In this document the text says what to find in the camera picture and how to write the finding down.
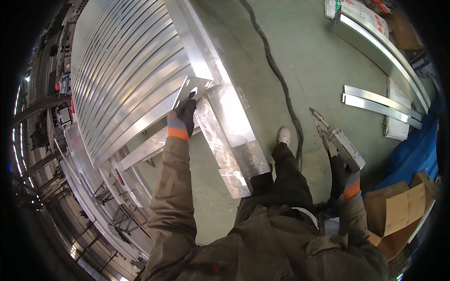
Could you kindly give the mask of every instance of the white shoe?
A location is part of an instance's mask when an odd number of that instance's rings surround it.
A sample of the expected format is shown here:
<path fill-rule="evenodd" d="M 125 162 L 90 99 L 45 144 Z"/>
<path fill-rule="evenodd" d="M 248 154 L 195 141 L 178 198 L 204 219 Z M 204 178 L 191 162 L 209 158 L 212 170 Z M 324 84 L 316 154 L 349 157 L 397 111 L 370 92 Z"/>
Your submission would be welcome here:
<path fill-rule="evenodd" d="M 291 132 L 287 127 L 282 127 L 278 132 L 278 142 L 289 145 L 291 142 Z"/>

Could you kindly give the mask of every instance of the round hole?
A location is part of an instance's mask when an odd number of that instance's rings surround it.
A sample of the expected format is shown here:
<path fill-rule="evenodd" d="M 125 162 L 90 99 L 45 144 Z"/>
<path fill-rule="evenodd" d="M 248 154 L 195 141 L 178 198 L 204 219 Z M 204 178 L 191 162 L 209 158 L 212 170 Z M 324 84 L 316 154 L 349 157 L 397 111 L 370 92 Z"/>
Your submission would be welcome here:
<path fill-rule="evenodd" d="M 194 87 L 189 94 L 189 98 L 193 98 L 197 94 L 198 88 Z"/>

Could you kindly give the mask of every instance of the worker's right hand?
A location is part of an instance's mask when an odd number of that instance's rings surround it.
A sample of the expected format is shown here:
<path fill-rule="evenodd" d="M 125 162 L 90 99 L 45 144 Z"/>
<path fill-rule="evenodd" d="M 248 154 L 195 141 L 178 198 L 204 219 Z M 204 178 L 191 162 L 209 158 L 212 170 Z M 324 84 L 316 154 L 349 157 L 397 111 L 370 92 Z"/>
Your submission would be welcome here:
<path fill-rule="evenodd" d="M 177 137 L 189 141 L 194 130 L 194 111 L 196 108 L 197 102 L 190 99 L 183 108 L 172 110 L 167 115 L 169 137 Z"/>
<path fill-rule="evenodd" d="M 341 194 L 348 200 L 360 191 L 360 172 L 352 173 L 339 156 L 331 157 L 331 199 L 337 200 Z"/>

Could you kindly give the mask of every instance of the concrete floor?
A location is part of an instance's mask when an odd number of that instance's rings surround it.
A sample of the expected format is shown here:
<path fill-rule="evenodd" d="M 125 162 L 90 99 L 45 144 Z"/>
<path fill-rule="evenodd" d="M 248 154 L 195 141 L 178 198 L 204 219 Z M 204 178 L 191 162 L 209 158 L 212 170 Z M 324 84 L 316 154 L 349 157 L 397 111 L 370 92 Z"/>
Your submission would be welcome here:
<path fill-rule="evenodd" d="M 341 128 L 359 150 L 367 163 L 362 171 L 362 188 L 375 185 L 383 178 L 389 156 L 400 141 L 383 136 L 383 115 L 343 104 L 342 88 L 351 85 L 385 95 L 386 75 L 362 53 L 329 32 L 331 21 L 325 18 L 323 1 L 249 2 L 269 40 L 303 127 L 302 173 L 314 202 L 327 200 L 331 172 L 308 107 L 318 110 L 329 124 Z M 282 126 L 293 133 L 289 147 L 294 152 L 297 139 L 281 84 L 269 68 L 263 44 L 246 11 L 238 0 L 193 0 L 193 4 L 231 79 L 242 88 L 252 106 L 246 113 L 266 158 L 273 163 L 270 153 Z M 140 138 L 128 144 L 130 150 L 147 137 Z M 239 200 L 229 195 L 203 135 L 193 136 L 189 144 L 197 243 L 206 244 L 225 236 L 232 228 Z M 154 158 L 156 165 L 160 159 L 161 155 Z M 147 163 L 139 168 L 154 188 L 157 168 Z"/>

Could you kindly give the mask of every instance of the corrugated metal panel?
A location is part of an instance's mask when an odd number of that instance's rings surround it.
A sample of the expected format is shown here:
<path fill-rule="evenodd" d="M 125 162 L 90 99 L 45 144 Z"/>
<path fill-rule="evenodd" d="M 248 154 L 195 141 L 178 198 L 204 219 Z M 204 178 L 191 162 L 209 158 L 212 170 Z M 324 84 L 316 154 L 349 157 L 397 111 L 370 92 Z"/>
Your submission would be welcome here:
<path fill-rule="evenodd" d="M 90 0 L 73 42 L 73 100 L 94 165 L 194 74 L 162 0 Z"/>

